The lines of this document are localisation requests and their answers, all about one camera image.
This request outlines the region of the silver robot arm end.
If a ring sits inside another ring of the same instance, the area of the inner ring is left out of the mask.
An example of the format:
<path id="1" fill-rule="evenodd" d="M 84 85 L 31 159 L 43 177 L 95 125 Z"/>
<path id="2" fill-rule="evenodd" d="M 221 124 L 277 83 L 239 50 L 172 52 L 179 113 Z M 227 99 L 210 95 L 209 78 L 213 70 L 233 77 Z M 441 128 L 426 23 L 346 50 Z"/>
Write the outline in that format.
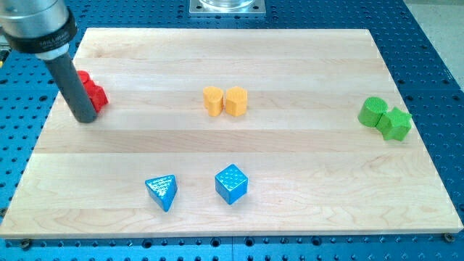
<path id="1" fill-rule="evenodd" d="M 1 34 L 16 51 L 52 60 L 68 52 L 77 32 L 63 0 L 1 0 Z"/>

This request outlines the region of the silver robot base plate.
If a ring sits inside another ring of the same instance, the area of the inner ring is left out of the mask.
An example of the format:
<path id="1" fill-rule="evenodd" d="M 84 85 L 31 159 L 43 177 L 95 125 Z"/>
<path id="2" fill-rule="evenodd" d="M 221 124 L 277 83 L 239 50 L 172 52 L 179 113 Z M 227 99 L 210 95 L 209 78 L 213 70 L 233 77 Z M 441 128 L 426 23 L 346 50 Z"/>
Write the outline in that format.
<path id="1" fill-rule="evenodd" d="M 190 0 L 191 17 L 265 16 L 265 0 Z"/>

